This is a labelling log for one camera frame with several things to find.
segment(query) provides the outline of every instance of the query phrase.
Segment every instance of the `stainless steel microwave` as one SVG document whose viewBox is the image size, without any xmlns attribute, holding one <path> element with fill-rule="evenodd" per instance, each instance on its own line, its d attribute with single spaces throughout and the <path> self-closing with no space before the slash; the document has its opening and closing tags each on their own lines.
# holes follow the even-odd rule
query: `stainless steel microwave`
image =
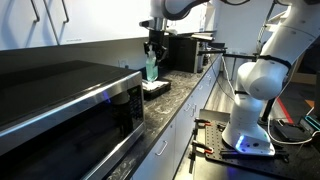
<svg viewBox="0 0 320 180">
<path fill-rule="evenodd" d="M 0 82 L 3 179 L 101 179 L 144 131 L 138 71 L 71 61 Z"/>
</svg>

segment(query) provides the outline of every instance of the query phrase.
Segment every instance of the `wall outlet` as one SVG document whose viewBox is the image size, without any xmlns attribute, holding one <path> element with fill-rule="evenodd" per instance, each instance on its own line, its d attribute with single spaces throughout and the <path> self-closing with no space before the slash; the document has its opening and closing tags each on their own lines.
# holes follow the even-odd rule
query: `wall outlet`
<svg viewBox="0 0 320 180">
<path fill-rule="evenodd" d="M 129 68 L 128 59 L 121 59 L 118 61 L 118 64 L 119 64 L 119 67 L 121 68 L 126 68 L 126 69 Z"/>
</svg>

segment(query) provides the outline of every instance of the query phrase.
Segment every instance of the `spray bottle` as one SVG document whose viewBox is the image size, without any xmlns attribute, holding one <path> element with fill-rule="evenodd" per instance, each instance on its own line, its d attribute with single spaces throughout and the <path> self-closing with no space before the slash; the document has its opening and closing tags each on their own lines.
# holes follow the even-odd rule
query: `spray bottle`
<svg viewBox="0 0 320 180">
<path fill-rule="evenodd" d="M 156 65 L 156 55 L 154 51 L 152 51 L 152 46 L 150 51 L 148 52 L 147 62 L 147 80 L 149 82 L 153 82 L 158 78 L 158 66 Z"/>
</svg>

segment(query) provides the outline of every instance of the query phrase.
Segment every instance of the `white wall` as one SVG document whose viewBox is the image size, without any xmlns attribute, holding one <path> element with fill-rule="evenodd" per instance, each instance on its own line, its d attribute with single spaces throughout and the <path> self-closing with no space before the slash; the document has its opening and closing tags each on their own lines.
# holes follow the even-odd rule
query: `white wall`
<svg viewBox="0 0 320 180">
<path fill-rule="evenodd" d="M 241 6 L 223 3 L 216 42 L 225 42 L 231 51 L 255 53 L 258 34 L 272 2 L 272 0 L 254 0 Z M 272 16 L 286 9 L 285 6 L 276 5 Z M 270 35 L 271 33 L 266 32 L 264 40 Z"/>
<path fill-rule="evenodd" d="M 141 69 L 145 66 L 143 43 L 147 40 L 147 38 L 136 38 L 0 51 L 0 74 L 72 60 L 118 66 L 118 60 L 126 59 L 130 69 Z"/>
</svg>

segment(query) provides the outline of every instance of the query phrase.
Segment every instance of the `granite countertop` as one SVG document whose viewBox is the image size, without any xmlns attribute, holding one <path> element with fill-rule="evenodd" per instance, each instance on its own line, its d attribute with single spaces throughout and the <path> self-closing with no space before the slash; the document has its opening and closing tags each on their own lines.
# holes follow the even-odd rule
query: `granite countertop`
<svg viewBox="0 0 320 180">
<path fill-rule="evenodd" d="M 213 62 L 218 56 L 219 54 L 211 58 Z M 211 62 L 204 66 L 202 73 L 194 74 L 173 70 L 162 75 L 162 78 L 171 81 L 171 90 L 151 101 L 144 102 L 145 132 L 127 152 L 118 166 L 109 173 L 107 179 L 130 179 L 210 65 Z"/>
</svg>

